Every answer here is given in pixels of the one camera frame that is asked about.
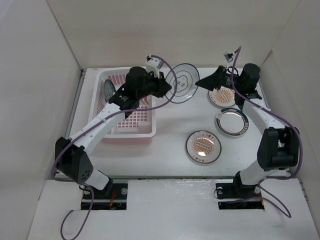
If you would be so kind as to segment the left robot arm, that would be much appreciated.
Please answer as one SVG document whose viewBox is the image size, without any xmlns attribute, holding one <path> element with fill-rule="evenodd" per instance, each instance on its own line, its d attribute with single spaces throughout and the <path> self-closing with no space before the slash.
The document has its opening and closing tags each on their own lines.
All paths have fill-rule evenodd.
<svg viewBox="0 0 320 240">
<path fill-rule="evenodd" d="M 161 71 L 139 66 L 129 69 L 124 84 L 119 88 L 106 79 L 103 84 L 105 106 L 78 133 L 56 141 L 53 170 L 60 171 L 78 185 L 91 187 L 102 199 L 109 197 L 113 181 L 94 168 L 89 154 L 117 124 L 132 113 L 141 111 L 141 99 L 148 96 L 162 98 L 171 88 Z"/>
</svg>

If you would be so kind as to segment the green red rimmed plate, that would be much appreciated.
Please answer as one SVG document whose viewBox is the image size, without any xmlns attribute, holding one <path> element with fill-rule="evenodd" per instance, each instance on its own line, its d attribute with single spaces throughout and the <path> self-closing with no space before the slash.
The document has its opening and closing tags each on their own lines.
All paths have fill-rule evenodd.
<svg viewBox="0 0 320 240">
<path fill-rule="evenodd" d="M 226 107 L 221 109 L 215 117 L 215 125 L 229 137 L 240 137 L 249 129 L 249 118 L 239 109 Z"/>
</svg>

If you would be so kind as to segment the white plate black clover outline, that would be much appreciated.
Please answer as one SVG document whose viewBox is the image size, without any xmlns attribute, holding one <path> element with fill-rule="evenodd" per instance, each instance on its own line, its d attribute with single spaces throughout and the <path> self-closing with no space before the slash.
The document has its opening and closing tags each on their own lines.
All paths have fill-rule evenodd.
<svg viewBox="0 0 320 240">
<path fill-rule="evenodd" d="M 197 68 L 190 63 L 181 63 L 173 68 L 177 77 L 177 88 L 173 96 L 176 80 L 173 72 L 170 70 L 166 75 L 166 82 L 171 85 L 171 90 L 167 92 L 166 98 L 174 104 L 182 104 L 190 100 L 196 93 L 198 86 L 196 82 L 200 80 L 200 74 Z"/>
</svg>

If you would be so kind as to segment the blue floral pattern plate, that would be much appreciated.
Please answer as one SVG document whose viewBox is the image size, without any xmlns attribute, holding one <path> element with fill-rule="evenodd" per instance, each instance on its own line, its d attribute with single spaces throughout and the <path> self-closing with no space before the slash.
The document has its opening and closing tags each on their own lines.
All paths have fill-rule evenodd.
<svg viewBox="0 0 320 240">
<path fill-rule="evenodd" d="M 116 92 L 115 85 L 110 79 L 106 79 L 104 82 L 104 97 L 105 101 L 109 102 L 110 98 L 113 97 L 113 95 Z"/>
</svg>

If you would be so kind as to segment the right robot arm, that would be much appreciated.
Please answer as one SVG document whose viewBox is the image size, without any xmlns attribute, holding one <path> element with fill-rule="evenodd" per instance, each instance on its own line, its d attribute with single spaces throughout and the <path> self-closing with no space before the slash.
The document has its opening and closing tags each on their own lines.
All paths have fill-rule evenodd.
<svg viewBox="0 0 320 240">
<path fill-rule="evenodd" d="M 267 109 L 256 90 L 260 68 L 247 63 L 238 74 L 223 66 L 196 82 L 198 87 L 213 91 L 222 87 L 234 90 L 235 104 L 249 117 L 262 134 L 256 160 L 236 173 L 231 184 L 223 184 L 234 198 L 246 197 L 268 176 L 300 164 L 303 155 L 299 131 L 284 118 Z"/>
</svg>

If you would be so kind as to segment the white pink dish rack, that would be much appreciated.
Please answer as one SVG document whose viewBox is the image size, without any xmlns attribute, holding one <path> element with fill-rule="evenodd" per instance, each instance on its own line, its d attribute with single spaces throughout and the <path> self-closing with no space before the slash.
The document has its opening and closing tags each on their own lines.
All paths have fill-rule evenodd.
<svg viewBox="0 0 320 240">
<path fill-rule="evenodd" d="M 98 115 L 106 105 L 104 94 L 105 80 L 110 80 L 116 89 L 125 83 L 128 67 L 101 68 L 96 77 L 88 121 Z M 144 144 L 149 143 L 156 134 L 156 112 L 135 111 L 124 121 L 118 123 L 101 140 L 104 144 Z"/>
</svg>

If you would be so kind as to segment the orange sunburst plate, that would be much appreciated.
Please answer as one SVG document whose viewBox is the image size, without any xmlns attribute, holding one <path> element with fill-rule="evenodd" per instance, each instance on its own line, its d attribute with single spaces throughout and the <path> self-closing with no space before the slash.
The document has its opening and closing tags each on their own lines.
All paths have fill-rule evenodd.
<svg viewBox="0 0 320 240">
<path fill-rule="evenodd" d="M 211 165 L 221 156 L 222 144 L 219 138 L 207 130 L 191 133 L 185 142 L 188 157 L 198 165 Z"/>
<path fill-rule="evenodd" d="M 228 108 L 236 104 L 235 91 L 227 87 L 222 86 L 220 89 L 209 90 L 208 97 L 218 107 Z"/>
</svg>

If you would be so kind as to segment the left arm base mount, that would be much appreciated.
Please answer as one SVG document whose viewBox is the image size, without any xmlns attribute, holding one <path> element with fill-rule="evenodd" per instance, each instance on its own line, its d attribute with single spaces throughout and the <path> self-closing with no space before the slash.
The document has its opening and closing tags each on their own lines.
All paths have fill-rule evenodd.
<svg viewBox="0 0 320 240">
<path fill-rule="evenodd" d="M 80 209 L 89 210 L 92 193 L 87 186 L 81 185 L 79 189 L 82 191 Z M 127 209 L 128 181 L 116 180 L 106 193 L 96 189 L 94 189 L 93 192 L 94 200 L 92 210 L 122 211 Z"/>
</svg>

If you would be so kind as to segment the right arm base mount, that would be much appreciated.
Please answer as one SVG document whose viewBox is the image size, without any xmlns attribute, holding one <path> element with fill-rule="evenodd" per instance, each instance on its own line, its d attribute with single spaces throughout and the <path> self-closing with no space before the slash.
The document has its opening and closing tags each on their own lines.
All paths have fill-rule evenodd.
<svg viewBox="0 0 320 240">
<path fill-rule="evenodd" d="M 219 210 L 264 210 L 258 185 L 236 188 L 233 182 L 215 182 Z"/>
</svg>

